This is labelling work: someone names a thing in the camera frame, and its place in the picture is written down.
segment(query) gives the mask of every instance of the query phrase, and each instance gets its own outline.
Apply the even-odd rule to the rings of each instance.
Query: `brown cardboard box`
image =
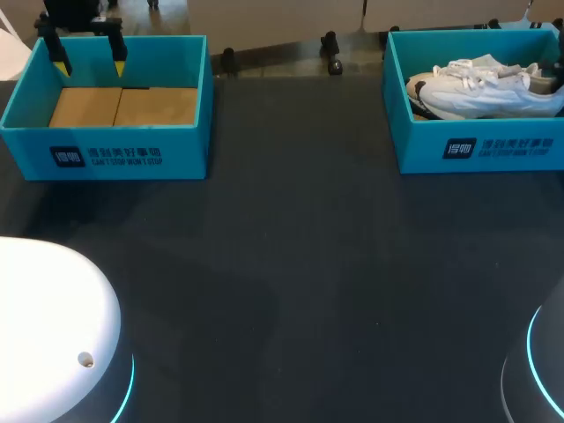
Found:
[[[49,128],[112,126],[122,88],[63,88]]]
[[[124,89],[114,126],[191,125],[197,88]]]

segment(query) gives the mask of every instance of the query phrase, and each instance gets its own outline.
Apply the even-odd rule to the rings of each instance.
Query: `printed logo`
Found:
[[[59,167],[84,167],[85,161],[78,147],[50,147],[49,150]]]
[[[451,138],[442,157],[444,159],[469,159],[474,152],[476,138]]]

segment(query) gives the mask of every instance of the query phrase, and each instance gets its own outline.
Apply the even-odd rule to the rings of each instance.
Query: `shoelace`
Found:
[[[493,85],[498,83],[498,74],[492,68],[474,67],[472,60],[461,59],[449,62],[445,68],[440,66],[433,67],[433,75],[451,76],[461,78],[464,88],[475,89],[477,86],[484,86],[486,82]]]

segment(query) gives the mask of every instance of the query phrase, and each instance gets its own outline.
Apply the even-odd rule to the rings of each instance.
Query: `floor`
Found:
[[[118,8],[104,14],[123,19],[124,35],[190,34],[188,0],[160,0],[160,10],[150,11],[145,0],[118,0]],[[42,0],[0,0],[0,9],[29,47],[36,40],[34,21],[45,10]],[[344,76],[376,75],[382,71],[382,51],[377,36],[357,32],[338,34]],[[298,77],[327,75],[327,64],[319,55],[320,41],[309,40],[273,48],[253,50],[237,56],[240,77]],[[221,73],[219,60],[212,60],[216,74]]]

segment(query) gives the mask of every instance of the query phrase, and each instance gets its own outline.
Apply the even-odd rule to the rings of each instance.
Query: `small hole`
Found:
[[[78,362],[80,363],[81,366],[84,367],[94,367],[94,359],[92,358],[92,355],[89,352],[81,352],[78,355]]]

